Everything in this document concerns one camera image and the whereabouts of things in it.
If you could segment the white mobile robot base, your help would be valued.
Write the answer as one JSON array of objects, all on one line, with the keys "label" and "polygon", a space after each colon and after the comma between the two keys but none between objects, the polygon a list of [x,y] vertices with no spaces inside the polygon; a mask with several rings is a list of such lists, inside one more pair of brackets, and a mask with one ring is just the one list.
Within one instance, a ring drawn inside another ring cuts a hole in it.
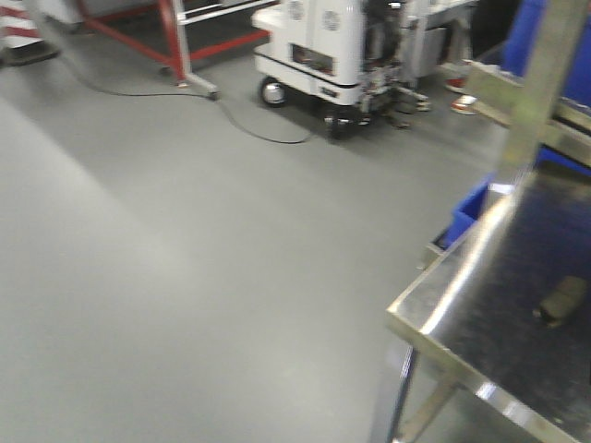
[{"label": "white mobile robot base", "polygon": [[400,113],[430,107],[404,71],[406,22],[404,1],[280,1],[262,8],[251,17],[269,34],[254,51],[264,76],[260,100],[279,108],[297,91],[320,101],[330,140],[376,116],[406,128]]}]

